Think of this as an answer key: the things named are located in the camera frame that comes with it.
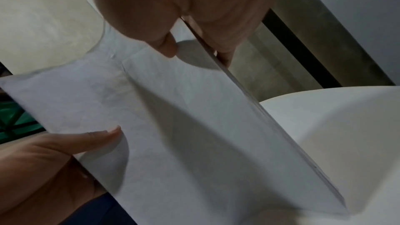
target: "gray wall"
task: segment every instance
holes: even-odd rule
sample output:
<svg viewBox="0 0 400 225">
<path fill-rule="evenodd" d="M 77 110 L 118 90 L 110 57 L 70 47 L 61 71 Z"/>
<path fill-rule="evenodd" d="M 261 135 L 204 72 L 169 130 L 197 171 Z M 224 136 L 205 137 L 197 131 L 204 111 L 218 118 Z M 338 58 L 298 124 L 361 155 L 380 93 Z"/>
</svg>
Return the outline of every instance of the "gray wall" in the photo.
<svg viewBox="0 0 400 225">
<path fill-rule="evenodd" d="M 321 0 L 400 85 L 400 0 Z"/>
</svg>

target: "blue fabric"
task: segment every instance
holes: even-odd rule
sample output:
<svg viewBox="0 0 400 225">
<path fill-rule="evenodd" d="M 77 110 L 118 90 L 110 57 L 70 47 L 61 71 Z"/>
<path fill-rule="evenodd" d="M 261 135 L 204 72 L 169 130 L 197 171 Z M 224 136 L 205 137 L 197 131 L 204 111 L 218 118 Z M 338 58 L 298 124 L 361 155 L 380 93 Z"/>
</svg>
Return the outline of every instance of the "blue fabric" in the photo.
<svg viewBox="0 0 400 225">
<path fill-rule="evenodd" d="M 137 225 L 109 194 L 83 205 L 60 225 Z"/>
</svg>

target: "hand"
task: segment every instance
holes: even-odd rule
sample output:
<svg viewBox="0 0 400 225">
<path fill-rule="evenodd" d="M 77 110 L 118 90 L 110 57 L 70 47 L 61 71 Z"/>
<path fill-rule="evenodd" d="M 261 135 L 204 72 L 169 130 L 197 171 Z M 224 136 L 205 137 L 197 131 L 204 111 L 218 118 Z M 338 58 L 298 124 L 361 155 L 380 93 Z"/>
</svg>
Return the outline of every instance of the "hand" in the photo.
<svg viewBox="0 0 400 225">
<path fill-rule="evenodd" d="M 73 154 L 116 141 L 121 128 L 43 134 L 0 150 L 0 224 L 57 225 L 106 191 Z"/>
<path fill-rule="evenodd" d="M 193 30 L 229 67 L 236 46 L 260 24 L 273 0 L 94 0 L 122 34 L 147 42 L 167 57 L 177 45 L 170 33 L 184 16 Z"/>
</svg>

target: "wrinkled paper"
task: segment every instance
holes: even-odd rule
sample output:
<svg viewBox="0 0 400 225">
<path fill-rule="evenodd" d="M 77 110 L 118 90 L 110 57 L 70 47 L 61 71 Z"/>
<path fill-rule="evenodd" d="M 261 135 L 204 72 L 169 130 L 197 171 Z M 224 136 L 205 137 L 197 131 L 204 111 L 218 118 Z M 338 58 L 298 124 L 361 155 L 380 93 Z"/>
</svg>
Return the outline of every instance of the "wrinkled paper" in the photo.
<svg viewBox="0 0 400 225">
<path fill-rule="evenodd" d="M 0 86 L 49 132 L 120 125 L 77 155 L 139 225 L 239 224 L 264 208 L 346 213 L 301 148 L 185 24 L 168 59 L 108 24 L 83 58 Z"/>
</svg>

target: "fingernail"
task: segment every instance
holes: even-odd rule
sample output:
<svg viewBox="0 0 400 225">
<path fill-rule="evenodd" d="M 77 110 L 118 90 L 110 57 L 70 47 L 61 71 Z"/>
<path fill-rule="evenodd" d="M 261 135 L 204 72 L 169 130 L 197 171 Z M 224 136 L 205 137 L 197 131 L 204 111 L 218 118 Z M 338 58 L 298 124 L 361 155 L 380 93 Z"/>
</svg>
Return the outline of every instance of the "fingernail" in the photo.
<svg viewBox="0 0 400 225">
<path fill-rule="evenodd" d="M 113 133 L 116 133 L 116 132 L 118 132 L 120 130 L 121 130 L 121 127 L 120 126 L 116 126 L 115 128 L 108 130 L 107 132 L 109 132 L 110 134 L 113 134 Z"/>
</svg>

